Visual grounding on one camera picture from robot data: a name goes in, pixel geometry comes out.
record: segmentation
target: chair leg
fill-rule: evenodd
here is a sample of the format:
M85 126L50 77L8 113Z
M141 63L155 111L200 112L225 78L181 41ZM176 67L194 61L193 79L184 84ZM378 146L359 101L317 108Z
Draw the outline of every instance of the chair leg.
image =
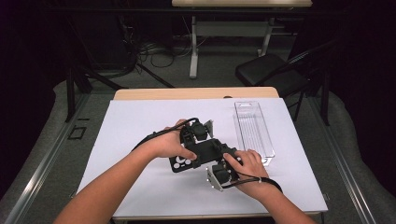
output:
M296 107L296 112L294 113L293 121L297 121L298 113L300 112L301 103L303 102L303 97L304 97L304 92L301 91Z

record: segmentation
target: table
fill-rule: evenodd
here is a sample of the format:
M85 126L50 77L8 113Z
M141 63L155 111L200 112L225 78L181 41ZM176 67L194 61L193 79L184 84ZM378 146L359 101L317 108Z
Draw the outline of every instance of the table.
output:
M174 7L311 7L311 0L172 0ZM263 36L262 48L258 55L265 55L275 25L274 18L269 21L197 21L191 22L191 66L190 78L197 78L198 48L197 36Z
M308 214L327 211L289 111L276 90L268 87L117 91L78 191L127 155L147 134L173 125L181 118L196 116L202 122L213 119L215 137L229 147L237 147L232 119L233 102L236 101L261 104L276 152L267 171L285 195ZM209 164L174 174L168 159L152 161L121 203L114 219L269 215L260 203L238 189L223 192L212 189L205 181L205 168Z

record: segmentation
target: person's right hand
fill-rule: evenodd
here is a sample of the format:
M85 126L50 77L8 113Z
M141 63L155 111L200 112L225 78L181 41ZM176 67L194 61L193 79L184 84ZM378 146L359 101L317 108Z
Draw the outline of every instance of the person's right hand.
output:
M251 176L268 178L268 174L262 165L262 157L258 152L251 149L248 151L238 150L235 152L235 156L241 158L243 163L242 165L230 154L225 153L223 155L224 159L230 163L230 165L238 173L240 180L250 179ZM268 183L259 183L258 181L254 181L237 185L236 187L242 192L246 193L248 196L254 199L259 199L259 197L262 196L262 193L266 191L266 188L273 188L274 186Z

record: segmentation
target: dark background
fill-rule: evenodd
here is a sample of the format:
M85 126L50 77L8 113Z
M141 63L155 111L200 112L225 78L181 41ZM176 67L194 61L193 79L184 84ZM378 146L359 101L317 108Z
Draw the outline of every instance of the dark background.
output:
M99 2L108 4L107 1L67 3L89 5ZM171 1L136 1L136 6L138 4L142 4L142 7L170 7ZM117 27L115 17L94 19L103 20L101 26L90 26L94 21L87 22L93 20L89 16L88 19L85 16L74 18L78 31L89 40L84 46L73 31L64 29L66 21L60 19L58 23L55 20L58 17L42 12L35 1L2 1L1 5L2 197L49 117L55 100L53 87L65 80L71 64L77 60L96 69L124 69L125 64L130 62L130 51L121 44L122 33L116 32L120 27ZM395 3L386 0L313 1L312 9L318 8L346 8L348 15L342 21L336 18L306 19L291 56L334 36L341 36L345 40L334 50L331 91L343 100L354 121L363 161L379 182L396 196L396 185L393 183L396 173L396 106L393 97L396 86ZM145 16L136 18L135 22L138 22L140 34L167 46L173 44L172 33L184 29L181 27L184 24L174 23L172 17ZM113 35L105 35L106 31L111 31ZM99 55L99 58L87 54L86 48L94 49L94 46L104 43L112 47L95 52L94 55Z

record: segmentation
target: person's left hand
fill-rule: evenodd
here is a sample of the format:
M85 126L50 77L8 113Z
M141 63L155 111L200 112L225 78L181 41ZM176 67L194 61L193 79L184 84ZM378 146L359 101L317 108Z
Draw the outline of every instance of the person's left hand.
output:
M180 119L176 125L183 121L185 121L185 119ZM191 161L197 158L195 153L187 150L180 144L180 130L165 133L144 144L149 145L150 148L155 150L156 157L170 158L181 156Z

